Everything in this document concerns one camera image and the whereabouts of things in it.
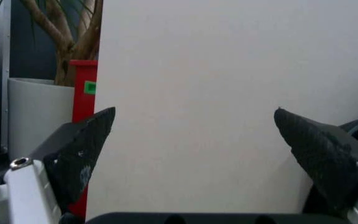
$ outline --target potted plant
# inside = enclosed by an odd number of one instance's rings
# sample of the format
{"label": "potted plant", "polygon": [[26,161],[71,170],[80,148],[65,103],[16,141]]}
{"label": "potted plant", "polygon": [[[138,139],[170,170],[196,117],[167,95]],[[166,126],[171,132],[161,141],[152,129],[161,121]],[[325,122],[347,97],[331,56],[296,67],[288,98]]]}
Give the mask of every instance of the potted plant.
{"label": "potted plant", "polygon": [[65,0],[20,1],[55,45],[56,74],[54,80],[8,80],[10,159],[28,155],[61,124],[71,121],[76,75],[69,62],[95,58],[103,9],[103,0],[66,0],[81,6],[78,28],[73,28],[62,7]]}

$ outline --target green label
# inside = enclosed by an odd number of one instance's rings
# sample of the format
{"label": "green label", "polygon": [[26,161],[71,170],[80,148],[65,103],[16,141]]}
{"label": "green label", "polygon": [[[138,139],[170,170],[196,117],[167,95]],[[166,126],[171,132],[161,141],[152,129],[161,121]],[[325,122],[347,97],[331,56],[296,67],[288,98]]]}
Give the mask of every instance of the green label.
{"label": "green label", "polygon": [[83,92],[86,94],[95,95],[96,94],[96,82],[85,81],[85,88]]}

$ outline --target plant pot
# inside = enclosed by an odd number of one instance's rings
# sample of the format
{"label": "plant pot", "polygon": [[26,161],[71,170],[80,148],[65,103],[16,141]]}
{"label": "plant pot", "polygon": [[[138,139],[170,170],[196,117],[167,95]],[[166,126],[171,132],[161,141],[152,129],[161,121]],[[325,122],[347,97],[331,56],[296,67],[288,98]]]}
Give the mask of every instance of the plant pot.
{"label": "plant pot", "polygon": [[9,158],[28,156],[60,125],[71,122],[74,88],[53,80],[10,78]]}

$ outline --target white board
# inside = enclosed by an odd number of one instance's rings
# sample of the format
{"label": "white board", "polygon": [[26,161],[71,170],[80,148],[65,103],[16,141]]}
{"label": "white board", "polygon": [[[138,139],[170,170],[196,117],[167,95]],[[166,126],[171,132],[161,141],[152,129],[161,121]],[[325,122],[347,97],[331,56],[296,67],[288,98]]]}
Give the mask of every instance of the white board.
{"label": "white board", "polygon": [[105,1],[100,49],[96,110],[117,116],[88,218],[299,212],[311,183],[274,110],[358,118],[358,1]]}

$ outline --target red box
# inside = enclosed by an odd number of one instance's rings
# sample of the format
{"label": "red box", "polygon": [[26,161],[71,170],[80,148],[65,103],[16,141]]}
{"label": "red box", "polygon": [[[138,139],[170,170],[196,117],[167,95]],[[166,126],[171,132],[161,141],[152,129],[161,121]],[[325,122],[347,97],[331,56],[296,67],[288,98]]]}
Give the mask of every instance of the red box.
{"label": "red box", "polygon": [[[94,113],[97,61],[71,60],[70,65],[76,67],[72,119],[72,121],[76,123],[92,116]],[[78,201],[69,205],[70,212],[75,216],[85,219],[87,199],[88,186],[85,187],[85,190]]]}

